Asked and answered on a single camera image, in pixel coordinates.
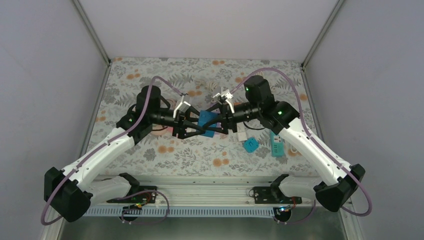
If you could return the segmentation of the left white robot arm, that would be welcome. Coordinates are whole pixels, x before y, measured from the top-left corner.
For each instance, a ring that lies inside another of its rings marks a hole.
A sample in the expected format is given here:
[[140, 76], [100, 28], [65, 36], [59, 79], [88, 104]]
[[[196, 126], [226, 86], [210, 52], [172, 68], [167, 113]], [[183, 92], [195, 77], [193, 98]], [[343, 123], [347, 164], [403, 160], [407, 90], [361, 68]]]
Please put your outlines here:
[[153, 132], [153, 127], [172, 128], [172, 135], [185, 139], [201, 135], [204, 130], [196, 123], [200, 112], [191, 105], [187, 94], [181, 96], [174, 109], [157, 86], [145, 86], [136, 96], [126, 114], [112, 131], [93, 149], [73, 163], [44, 175], [43, 197], [61, 218], [74, 222], [96, 204], [112, 199], [131, 203], [139, 197], [138, 181], [127, 173], [94, 183], [95, 178], [113, 160], [136, 146]]

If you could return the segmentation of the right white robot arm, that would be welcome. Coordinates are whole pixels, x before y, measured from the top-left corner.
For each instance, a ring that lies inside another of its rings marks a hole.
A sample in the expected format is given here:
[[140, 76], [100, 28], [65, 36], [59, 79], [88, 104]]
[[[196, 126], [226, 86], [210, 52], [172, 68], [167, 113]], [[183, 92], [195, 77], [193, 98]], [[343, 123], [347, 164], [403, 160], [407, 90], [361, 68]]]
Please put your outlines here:
[[360, 164], [351, 165], [339, 158], [306, 125], [301, 113], [286, 101], [275, 100], [269, 82], [260, 75], [249, 77], [244, 82], [247, 102], [234, 105], [229, 90], [216, 88], [213, 98], [217, 102], [209, 108], [219, 109], [215, 118], [203, 127], [213, 130], [220, 123], [219, 132], [237, 132], [237, 124], [258, 120], [266, 129], [280, 137], [304, 156], [315, 168], [318, 177], [295, 177], [282, 174], [271, 183], [270, 195], [274, 202], [284, 203], [290, 197], [301, 197], [318, 201], [324, 208], [337, 212], [358, 189], [365, 175]]

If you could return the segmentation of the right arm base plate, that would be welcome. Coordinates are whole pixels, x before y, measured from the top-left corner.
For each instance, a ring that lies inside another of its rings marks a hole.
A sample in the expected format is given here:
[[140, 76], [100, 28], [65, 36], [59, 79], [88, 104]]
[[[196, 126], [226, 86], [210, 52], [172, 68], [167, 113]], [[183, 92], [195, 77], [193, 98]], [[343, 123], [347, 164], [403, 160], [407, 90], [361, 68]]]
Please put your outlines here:
[[288, 197], [278, 188], [270, 186], [255, 186], [249, 191], [249, 195], [254, 198], [255, 204], [302, 204], [301, 197]]

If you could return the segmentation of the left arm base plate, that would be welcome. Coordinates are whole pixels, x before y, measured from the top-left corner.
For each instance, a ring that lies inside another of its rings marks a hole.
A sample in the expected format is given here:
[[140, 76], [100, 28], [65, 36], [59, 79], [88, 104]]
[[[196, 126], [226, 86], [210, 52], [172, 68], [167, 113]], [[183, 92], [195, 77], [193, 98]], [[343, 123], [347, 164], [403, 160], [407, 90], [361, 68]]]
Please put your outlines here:
[[[130, 190], [127, 194], [128, 196], [133, 195], [138, 192], [147, 191], [147, 190], [157, 190], [156, 186], [152, 185], [142, 185], [137, 190]], [[107, 203], [120, 203], [120, 204], [154, 204], [156, 202], [157, 194], [154, 192], [138, 193], [135, 196], [126, 199], [110, 199], [107, 200]]]

